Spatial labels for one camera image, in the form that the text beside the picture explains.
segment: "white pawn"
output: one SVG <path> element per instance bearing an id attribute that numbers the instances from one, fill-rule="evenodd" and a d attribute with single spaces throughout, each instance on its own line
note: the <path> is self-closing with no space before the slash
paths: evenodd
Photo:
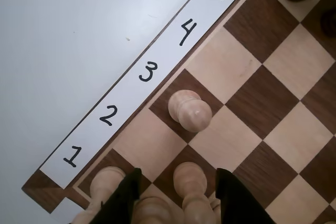
<path id="1" fill-rule="evenodd" d="M 106 167 L 100 170 L 90 185 L 91 203 L 85 211 L 80 212 L 72 224 L 89 224 L 125 178 L 125 173 L 117 167 Z"/>
<path id="2" fill-rule="evenodd" d="M 132 224 L 173 224 L 170 207 L 159 197 L 141 199 L 135 204 Z"/>
<path id="3" fill-rule="evenodd" d="M 185 224 L 216 224 L 216 216 L 204 195 L 207 180 L 202 169 L 191 162 L 179 165 L 173 175 L 174 188 L 183 198 Z"/>
<path id="4" fill-rule="evenodd" d="M 210 201 L 210 206 L 215 213 L 216 216 L 216 223 L 217 224 L 222 224 L 222 216 L 221 216 L 221 210 L 220 210 L 220 203 L 221 201 L 219 199 L 213 198 L 209 199 Z"/>
<path id="5" fill-rule="evenodd" d="M 191 90 L 174 93 L 168 102 L 169 114 L 190 132 L 200 132 L 207 128 L 212 119 L 210 106 Z"/>

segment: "number 1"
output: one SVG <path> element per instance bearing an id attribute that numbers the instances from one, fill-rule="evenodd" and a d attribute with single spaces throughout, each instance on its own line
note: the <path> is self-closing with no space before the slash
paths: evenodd
<path id="1" fill-rule="evenodd" d="M 76 167 L 76 165 L 72 161 L 74 161 L 74 159 L 77 157 L 78 153 L 82 150 L 82 147 L 73 146 L 72 148 L 76 149 L 76 153 L 71 157 L 70 160 L 67 158 L 63 158 L 63 160 L 70 164 L 72 167 Z"/>

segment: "white table surface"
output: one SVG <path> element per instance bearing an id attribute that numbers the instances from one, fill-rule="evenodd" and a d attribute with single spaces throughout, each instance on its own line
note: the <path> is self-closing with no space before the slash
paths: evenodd
<path id="1" fill-rule="evenodd" d="M 21 187 L 187 0 L 0 0 L 0 223 L 56 223 Z"/>

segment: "chessboard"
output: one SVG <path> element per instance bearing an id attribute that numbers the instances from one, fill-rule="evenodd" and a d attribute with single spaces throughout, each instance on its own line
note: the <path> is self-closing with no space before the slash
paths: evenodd
<path id="1" fill-rule="evenodd" d="M 336 221 L 336 39 L 320 27 L 335 7 L 335 0 L 234 0 L 69 185 L 38 169 L 23 191 L 49 213 L 65 198 L 86 208 L 99 170 L 138 167 L 141 197 L 162 197 L 183 223 L 173 172 L 194 162 L 207 197 L 220 167 L 277 224 Z M 211 107 L 205 130 L 189 132 L 171 118 L 168 101 L 179 90 Z"/>

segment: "white background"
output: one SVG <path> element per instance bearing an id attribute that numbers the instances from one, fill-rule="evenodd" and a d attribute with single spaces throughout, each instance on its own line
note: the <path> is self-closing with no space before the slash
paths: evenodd
<path id="1" fill-rule="evenodd" d="M 56 223 L 22 185 L 186 1 L 0 0 L 0 223 Z"/>
<path id="2" fill-rule="evenodd" d="M 190 0 L 141 59 L 52 154 L 41 167 L 42 172 L 60 187 L 68 186 L 233 1 Z M 193 23 L 197 25 L 183 46 L 180 46 L 180 41 L 186 34 L 181 25 L 190 18 L 192 23 L 187 27 L 190 29 Z M 148 76 L 149 72 L 145 66 L 150 61 L 157 63 L 157 69 L 153 71 L 151 80 L 143 82 L 139 79 L 139 75 Z M 118 108 L 117 111 L 107 109 L 112 104 Z M 99 120 L 101 116 L 111 113 L 114 113 L 114 116 L 108 121 L 112 125 Z M 73 160 L 75 167 L 64 161 L 64 158 L 71 160 L 75 154 L 73 146 L 81 148 Z"/>

